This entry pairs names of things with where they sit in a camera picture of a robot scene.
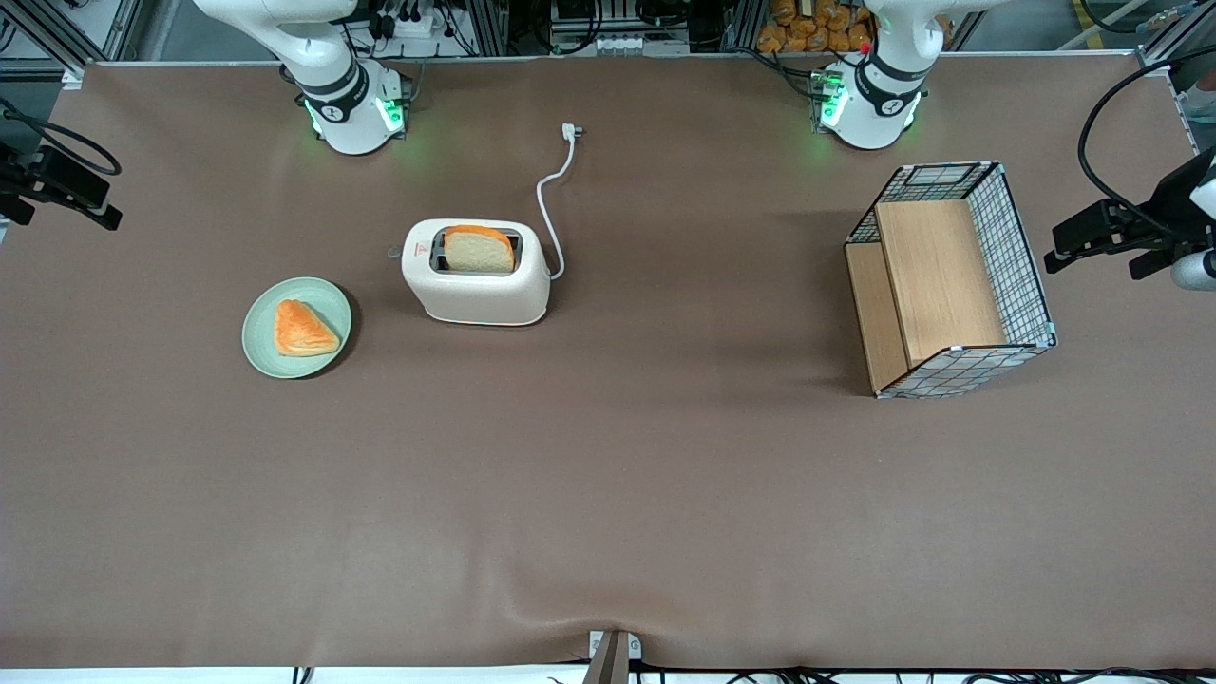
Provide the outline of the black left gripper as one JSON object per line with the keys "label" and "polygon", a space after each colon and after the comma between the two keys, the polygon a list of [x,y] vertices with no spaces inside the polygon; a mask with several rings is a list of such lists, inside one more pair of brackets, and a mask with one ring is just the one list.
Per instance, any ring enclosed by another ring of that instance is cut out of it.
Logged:
{"label": "black left gripper", "polygon": [[1077,214],[1059,222],[1053,229],[1054,250],[1045,256],[1045,271],[1054,276],[1080,258],[1115,256],[1128,250],[1180,256],[1181,243],[1169,237],[1167,228],[1178,222],[1180,200],[1145,200],[1138,208],[1147,219],[1137,217],[1116,200],[1096,200]]}

